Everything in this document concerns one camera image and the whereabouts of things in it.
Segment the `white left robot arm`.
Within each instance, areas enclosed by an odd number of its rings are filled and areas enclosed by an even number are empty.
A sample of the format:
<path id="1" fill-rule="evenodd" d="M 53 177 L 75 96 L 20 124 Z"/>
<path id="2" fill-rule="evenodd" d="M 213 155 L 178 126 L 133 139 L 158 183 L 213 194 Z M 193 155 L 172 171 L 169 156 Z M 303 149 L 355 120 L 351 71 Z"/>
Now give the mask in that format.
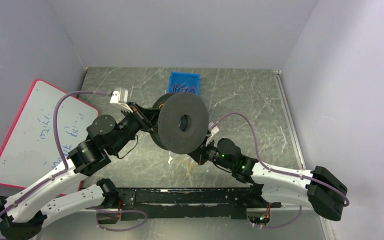
<path id="1" fill-rule="evenodd" d="M 33 185 L 9 197 L 0 196 L 0 233 L 4 240 L 29 240 L 51 223 L 84 209 L 110 213 L 118 202 L 114 183 L 103 178 L 91 187 L 58 197 L 110 163 L 106 148 L 83 141 L 62 162 Z"/>

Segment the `black cable spool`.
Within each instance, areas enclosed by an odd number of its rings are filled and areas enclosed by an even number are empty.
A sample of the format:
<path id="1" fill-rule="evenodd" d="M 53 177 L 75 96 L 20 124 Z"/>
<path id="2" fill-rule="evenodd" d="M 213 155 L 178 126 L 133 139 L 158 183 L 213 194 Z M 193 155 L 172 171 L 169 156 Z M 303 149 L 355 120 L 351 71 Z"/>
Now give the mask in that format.
<path id="1" fill-rule="evenodd" d="M 189 154 L 204 141 L 209 125 L 208 110 L 203 100 L 190 92 L 170 92 L 153 104 L 159 115 L 153 131 L 153 142 L 175 154 Z"/>

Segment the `blue plastic bin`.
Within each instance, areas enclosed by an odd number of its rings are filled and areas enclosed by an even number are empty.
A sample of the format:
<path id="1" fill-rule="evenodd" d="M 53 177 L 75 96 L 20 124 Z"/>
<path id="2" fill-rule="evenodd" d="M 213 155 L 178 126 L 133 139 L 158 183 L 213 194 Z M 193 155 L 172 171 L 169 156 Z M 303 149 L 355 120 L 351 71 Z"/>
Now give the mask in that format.
<path id="1" fill-rule="evenodd" d="M 168 80 L 166 93 L 192 93 L 199 95 L 201 75 L 196 73 L 185 73 L 172 71 Z"/>

